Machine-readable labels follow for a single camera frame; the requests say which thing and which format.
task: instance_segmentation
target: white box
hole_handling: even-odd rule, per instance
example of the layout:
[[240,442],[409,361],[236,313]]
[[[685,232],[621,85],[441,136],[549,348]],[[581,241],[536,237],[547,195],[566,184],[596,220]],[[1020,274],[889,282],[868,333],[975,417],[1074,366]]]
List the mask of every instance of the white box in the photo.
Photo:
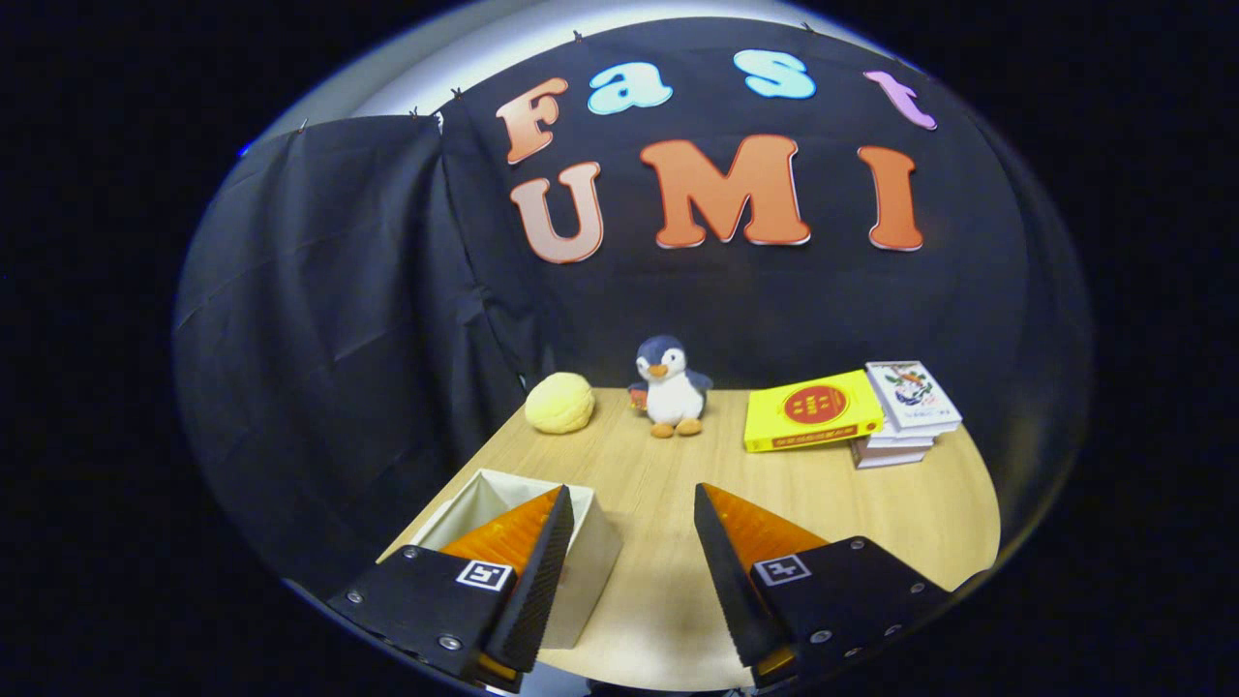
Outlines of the white box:
[[[512,509],[560,484],[479,469],[460,494],[439,508],[426,525],[398,545],[441,550],[466,532],[481,527]],[[564,571],[555,603],[546,620],[543,649],[571,649],[602,595],[616,557],[620,532],[606,519],[592,489],[569,485],[572,499],[572,537],[567,542]]]

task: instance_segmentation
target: black fabric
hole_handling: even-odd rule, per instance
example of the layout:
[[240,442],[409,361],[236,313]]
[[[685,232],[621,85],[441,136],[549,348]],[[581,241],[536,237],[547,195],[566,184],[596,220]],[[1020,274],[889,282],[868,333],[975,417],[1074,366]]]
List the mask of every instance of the black fabric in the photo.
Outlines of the black fabric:
[[[732,56],[786,51],[810,99],[750,90]],[[597,115],[589,80],[647,61],[675,93]],[[938,121],[904,119],[861,76],[912,87]],[[515,166],[496,110],[559,77],[554,141]],[[224,182],[186,260],[173,318],[186,431],[259,552],[327,597],[370,563],[452,473],[556,371],[636,378],[634,353],[674,333],[720,389],[760,389],[924,361],[991,469],[1004,545],[1066,473],[1087,405],[1090,328],[1066,230],[1026,167],[947,89],[898,62],[803,30],[690,19],[569,42],[465,92],[435,119],[310,128],[256,146]],[[658,177],[642,147],[688,139],[726,172],[752,134],[794,139],[799,246],[710,234],[663,249]],[[873,182],[856,149],[900,150],[924,246],[869,241]],[[550,264],[512,188],[597,161],[598,250]],[[741,225],[747,223],[747,213]]]
[[186,433],[278,573],[330,597],[523,400],[446,203],[434,119],[357,119],[248,152],[173,318]]

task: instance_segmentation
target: red circle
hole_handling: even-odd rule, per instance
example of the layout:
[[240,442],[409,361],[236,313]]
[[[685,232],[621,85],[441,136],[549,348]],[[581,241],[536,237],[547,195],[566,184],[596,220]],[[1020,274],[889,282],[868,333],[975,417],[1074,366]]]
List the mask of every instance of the red circle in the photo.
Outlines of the red circle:
[[826,423],[847,409],[847,397],[829,385],[814,385],[792,394],[783,402],[783,415],[797,423]]

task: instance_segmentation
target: letter m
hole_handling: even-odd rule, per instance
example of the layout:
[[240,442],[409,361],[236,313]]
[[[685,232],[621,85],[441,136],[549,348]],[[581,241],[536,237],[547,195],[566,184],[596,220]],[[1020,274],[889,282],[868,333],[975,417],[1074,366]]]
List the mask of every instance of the letter m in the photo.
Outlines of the letter m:
[[800,219],[792,176],[795,141],[782,135],[750,135],[736,150],[731,171],[724,176],[688,140],[664,140],[646,146],[641,161],[654,167],[663,193],[665,223],[658,245],[696,246],[705,228],[693,220],[693,206],[714,233],[731,241],[745,206],[752,202],[752,219],[745,236],[753,244],[803,244],[809,225]]

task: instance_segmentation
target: orange letter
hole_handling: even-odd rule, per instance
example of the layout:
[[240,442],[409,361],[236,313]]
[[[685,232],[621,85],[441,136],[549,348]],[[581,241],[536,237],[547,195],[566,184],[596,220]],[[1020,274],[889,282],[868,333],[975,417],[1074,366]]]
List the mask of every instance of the orange letter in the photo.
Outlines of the orange letter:
[[512,202],[520,210],[525,236],[534,254],[553,264],[571,264],[587,258],[602,244],[602,210],[598,209],[598,191],[593,180],[602,167],[597,162],[581,162],[559,172],[559,182],[572,192],[580,232],[576,236],[560,236],[550,224],[546,209],[545,178],[527,181],[512,189]]
[[538,129],[538,121],[546,125],[559,118],[559,104],[550,94],[567,92],[567,80],[553,77],[538,87],[499,106],[494,113],[508,126],[512,150],[508,151],[508,163],[514,165],[529,155],[550,145],[551,134]]
[[646,146],[641,161],[654,167],[663,189],[665,225],[658,245],[696,246],[705,229],[693,222],[696,203],[714,233],[731,241],[745,204],[753,202],[753,219],[745,236],[753,244],[803,244],[809,225],[800,220],[792,181],[795,141],[782,135],[750,135],[741,141],[731,171],[724,177],[688,140],[664,140]]
[[877,222],[869,240],[881,249],[916,251],[924,243],[912,218],[912,183],[908,176],[917,163],[898,150],[866,145],[856,151],[873,172],[877,189]]

